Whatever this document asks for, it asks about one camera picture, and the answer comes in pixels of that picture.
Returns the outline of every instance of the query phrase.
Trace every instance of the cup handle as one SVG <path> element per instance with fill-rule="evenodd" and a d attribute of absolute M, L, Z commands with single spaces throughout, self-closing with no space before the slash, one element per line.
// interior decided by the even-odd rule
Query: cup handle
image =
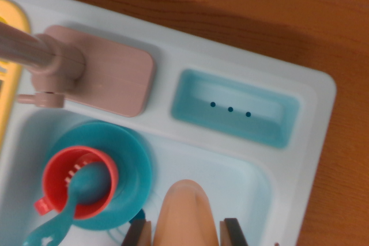
<path fill-rule="evenodd" d="M 35 204 L 34 204 L 35 209 L 37 210 L 37 212 L 40 215 L 45 215 L 47 214 L 49 211 L 51 211 L 53 208 L 51 207 L 51 205 L 49 204 L 49 202 L 46 200 L 46 197 L 42 197 L 40 200 L 38 200 Z"/>

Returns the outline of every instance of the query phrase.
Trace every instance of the pink faucet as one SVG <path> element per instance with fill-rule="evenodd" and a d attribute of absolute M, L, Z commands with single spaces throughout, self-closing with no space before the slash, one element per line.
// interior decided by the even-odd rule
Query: pink faucet
<path fill-rule="evenodd" d="M 155 63 L 145 51 L 62 26 L 31 36 L 0 22 L 0 58 L 32 73 L 18 102 L 62 108 L 64 99 L 132 117 L 145 108 Z"/>

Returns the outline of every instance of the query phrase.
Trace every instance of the white plastic sink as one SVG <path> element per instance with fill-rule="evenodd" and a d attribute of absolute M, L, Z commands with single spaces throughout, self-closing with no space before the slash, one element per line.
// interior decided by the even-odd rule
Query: white plastic sink
<path fill-rule="evenodd" d="M 72 0 L 13 1 L 34 33 L 58 24 L 125 43 L 149 52 L 157 73 L 146 110 L 134 118 L 69 101 L 64 110 L 14 105 L 0 157 L 1 245 L 21 245 L 54 215 L 32 207 L 46 151 L 96 119 L 136 130 L 151 147 L 154 183 L 144 210 L 154 226 L 169 187 L 193 179 L 218 228 L 236 217 L 250 246 L 295 245 L 336 94 L 327 74 Z M 18 92 L 34 93 L 26 71 Z M 74 226 L 61 245 L 120 245 L 126 229 Z"/>

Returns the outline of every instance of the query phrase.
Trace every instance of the teal plate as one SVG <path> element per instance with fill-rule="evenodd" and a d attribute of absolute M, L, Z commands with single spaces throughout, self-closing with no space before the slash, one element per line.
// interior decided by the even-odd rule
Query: teal plate
<path fill-rule="evenodd" d="M 152 185 L 149 150 L 140 135 L 106 122 L 85 123 L 66 132 L 48 152 L 47 161 L 60 150 L 75 145 L 107 153 L 116 163 L 119 181 L 112 201 L 100 214 L 75 219 L 73 224 L 89 230 L 107 230 L 131 220 L 145 204 Z"/>

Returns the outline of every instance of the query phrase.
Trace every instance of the wooden surface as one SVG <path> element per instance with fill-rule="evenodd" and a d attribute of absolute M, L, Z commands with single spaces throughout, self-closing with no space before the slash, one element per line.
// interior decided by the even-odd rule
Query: wooden surface
<path fill-rule="evenodd" d="M 369 245 L 369 0 L 79 1 L 329 73 L 338 93 L 298 245 Z"/>

